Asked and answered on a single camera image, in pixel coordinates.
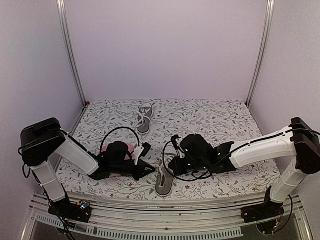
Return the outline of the grey sneaker with red sole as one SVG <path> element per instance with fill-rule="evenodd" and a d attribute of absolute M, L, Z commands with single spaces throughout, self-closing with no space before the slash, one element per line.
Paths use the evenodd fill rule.
<path fill-rule="evenodd" d="M 153 113 L 154 108 L 150 102 L 142 104 L 138 109 L 136 128 L 140 134 L 147 134 L 150 131 Z"/>

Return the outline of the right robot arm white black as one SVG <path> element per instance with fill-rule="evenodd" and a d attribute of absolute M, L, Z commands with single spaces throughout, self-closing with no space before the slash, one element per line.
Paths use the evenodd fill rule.
<path fill-rule="evenodd" d="M 177 141 L 171 138 L 178 152 L 167 167 L 174 177 L 192 171 L 222 174 L 275 158 L 292 160 L 280 179 L 266 190 L 261 204 L 244 207 L 241 217 L 245 223 L 261 221 L 284 214 L 283 204 L 308 175 L 320 171 L 320 134 L 312 130 L 301 118 L 279 131 L 247 141 L 229 141 L 216 147 L 201 135 L 190 134 Z"/>

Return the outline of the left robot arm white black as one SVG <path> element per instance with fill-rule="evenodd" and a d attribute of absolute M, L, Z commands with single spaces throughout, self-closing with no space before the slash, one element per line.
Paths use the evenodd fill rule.
<path fill-rule="evenodd" d="M 72 203 L 57 176 L 56 164 L 69 161 L 89 178 L 100 181 L 111 175 L 129 176 L 135 181 L 155 172 L 155 167 L 143 161 L 151 150 L 147 142 L 137 142 L 134 148 L 122 141 L 101 144 L 97 155 L 87 150 L 52 117 L 25 127 L 20 133 L 18 154 L 36 182 L 46 194 L 48 213 L 61 220 L 88 223 L 92 208 L 84 200 Z"/>

